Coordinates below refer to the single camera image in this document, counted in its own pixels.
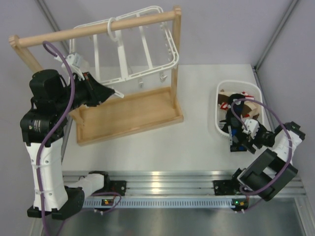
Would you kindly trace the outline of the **black blue sports sock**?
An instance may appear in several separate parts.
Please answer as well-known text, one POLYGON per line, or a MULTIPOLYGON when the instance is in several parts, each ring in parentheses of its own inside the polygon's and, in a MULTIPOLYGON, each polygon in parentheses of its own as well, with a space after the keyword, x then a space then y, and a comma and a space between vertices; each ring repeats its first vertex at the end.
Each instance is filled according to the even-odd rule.
POLYGON ((222 131, 229 135, 230 151, 231 152, 246 152, 247 149, 242 145, 242 141, 246 139, 246 134, 243 133, 242 123, 234 116, 231 111, 231 104, 238 99, 245 98, 239 93, 232 94, 228 98, 228 110, 225 115, 225 120, 222 120, 222 131))

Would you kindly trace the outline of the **white plastic clip hanger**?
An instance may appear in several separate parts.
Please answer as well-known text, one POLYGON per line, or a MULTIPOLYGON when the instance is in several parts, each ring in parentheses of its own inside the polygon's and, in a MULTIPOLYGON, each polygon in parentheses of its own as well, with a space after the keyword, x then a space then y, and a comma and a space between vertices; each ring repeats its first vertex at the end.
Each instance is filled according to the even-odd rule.
POLYGON ((91 72, 102 85, 118 88, 121 83, 158 75, 163 83, 166 72, 176 72, 179 63, 179 44, 182 11, 175 6, 163 11, 149 6, 124 15, 78 25, 77 30, 107 27, 106 33, 90 35, 91 50, 83 50, 78 42, 69 41, 69 54, 78 53, 84 59, 82 72, 91 72))

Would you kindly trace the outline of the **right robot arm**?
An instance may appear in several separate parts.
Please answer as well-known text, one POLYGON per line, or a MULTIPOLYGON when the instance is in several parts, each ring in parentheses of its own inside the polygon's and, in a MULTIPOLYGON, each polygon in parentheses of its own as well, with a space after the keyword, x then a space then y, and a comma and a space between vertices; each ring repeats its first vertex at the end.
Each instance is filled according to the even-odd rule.
POLYGON ((272 132, 255 119, 246 120, 242 131, 246 135, 242 142, 246 150, 254 154, 257 149, 266 149, 229 183, 229 188, 235 195, 258 195, 269 201, 296 177, 298 170, 293 167, 292 158, 305 133, 293 121, 272 132))

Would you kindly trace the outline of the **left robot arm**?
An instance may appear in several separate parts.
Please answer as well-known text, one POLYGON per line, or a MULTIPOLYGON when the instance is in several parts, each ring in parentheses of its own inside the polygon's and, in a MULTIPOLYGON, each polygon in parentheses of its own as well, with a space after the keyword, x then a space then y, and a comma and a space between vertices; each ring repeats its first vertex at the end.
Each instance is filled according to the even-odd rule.
POLYGON ((63 183, 61 155, 68 113, 82 105, 96 107, 115 93, 89 72, 82 80, 76 73, 73 76, 74 82, 66 86, 58 71, 45 69, 34 73, 30 81, 31 109, 20 121, 34 179, 35 198, 27 211, 29 217, 51 215, 52 219, 66 220, 77 214, 94 192, 107 195, 111 191, 106 172, 90 172, 87 180, 73 185, 63 183))

